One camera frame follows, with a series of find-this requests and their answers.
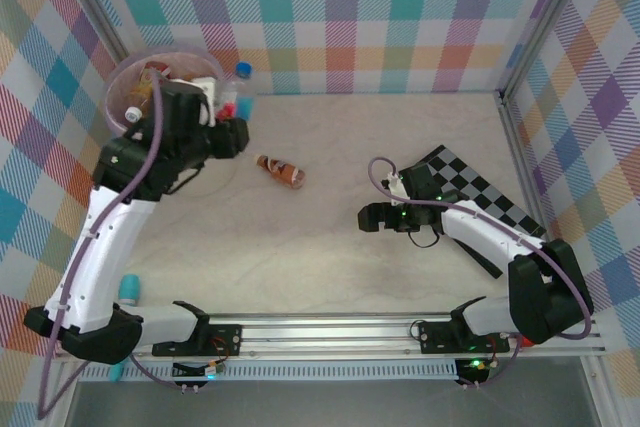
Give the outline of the black checkered chessboard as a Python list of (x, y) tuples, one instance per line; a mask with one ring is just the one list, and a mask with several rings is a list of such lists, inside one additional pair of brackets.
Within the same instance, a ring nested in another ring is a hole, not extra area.
[(411, 167), (400, 171), (402, 176), (417, 170), (417, 179), (410, 180), (405, 190), (412, 199), (435, 199), (438, 195), (458, 191), (487, 214), (516, 230), (542, 237), (546, 229), (499, 189), (460, 159), (444, 145), (438, 146)]

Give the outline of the aluminium side rail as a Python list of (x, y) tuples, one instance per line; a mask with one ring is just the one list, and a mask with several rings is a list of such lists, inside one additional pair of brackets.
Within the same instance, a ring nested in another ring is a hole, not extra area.
[(509, 110), (509, 103), (499, 90), (494, 92), (494, 97), (527, 211), (544, 230), (547, 230), (535, 181), (529, 170), (524, 145), (517, 131), (516, 123)]

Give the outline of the teal cylinder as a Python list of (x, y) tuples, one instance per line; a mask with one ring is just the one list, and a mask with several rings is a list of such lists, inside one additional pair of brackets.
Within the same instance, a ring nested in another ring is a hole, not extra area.
[(135, 274), (126, 274), (122, 277), (118, 291), (118, 303), (128, 306), (136, 306), (140, 299), (141, 283)]

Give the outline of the Fiji water bottle blue cap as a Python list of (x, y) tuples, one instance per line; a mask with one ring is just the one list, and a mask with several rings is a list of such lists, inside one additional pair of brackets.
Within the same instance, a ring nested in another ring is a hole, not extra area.
[(252, 74), (253, 67), (250, 63), (239, 62), (236, 65), (233, 77), (225, 84), (219, 96), (217, 121), (231, 118), (250, 121), (254, 106)]

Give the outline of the brown Nescafe coffee bottle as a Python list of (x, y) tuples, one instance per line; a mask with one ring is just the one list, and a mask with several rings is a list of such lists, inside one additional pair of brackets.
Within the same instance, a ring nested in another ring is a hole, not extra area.
[(291, 189), (297, 190), (302, 188), (306, 181), (306, 173), (287, 161), (275, 159), (267, 155), (257, 155), (255, 157), (255, 163), (267, 171), (274, 180)]

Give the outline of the small circuit board green light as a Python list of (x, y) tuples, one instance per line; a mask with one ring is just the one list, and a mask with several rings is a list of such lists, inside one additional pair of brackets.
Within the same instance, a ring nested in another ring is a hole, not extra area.
[(182, 363), (172, 364), (172, 377), (190, 381), (214, 380), (225, 370), (224, 362), (210, 362), (203, 365), (191, 365)]
[(468, 358), (455, 361), (458, 376), (471, 382), (484, 382), (489, 376), (487, 359)]

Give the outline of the aluminium frame post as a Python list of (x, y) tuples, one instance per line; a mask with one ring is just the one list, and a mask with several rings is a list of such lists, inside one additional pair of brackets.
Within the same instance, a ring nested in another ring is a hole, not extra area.
[(79, 0), (79, 2), (115, 61), (124, 60), (128, 55), (128, 51), (110, 21), (101, 0)]
[(514, 46), (498, 82), (497, 93), (502, 100), (511, 98), (518, 90), (568, 1), (536, 0), (525, 25), (524, 38)]

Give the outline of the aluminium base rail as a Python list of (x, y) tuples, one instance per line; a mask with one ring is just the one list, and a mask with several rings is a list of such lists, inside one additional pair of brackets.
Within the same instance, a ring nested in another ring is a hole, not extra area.
[[(281, 314), (232, 315), (210, 317), (210, 328), (222, 331), (229, 352), (237, 360), (338, 361), (382, 360), (407, 357), (490, 359), (490, 353), (423, 354), (420, 344), (409, 335), (416, 320), (448, 321), (445, 313), (369, 313), (369, 314)], [(507, 359), (516, 340), (509, 338), (510, 350), (498, 353)]]

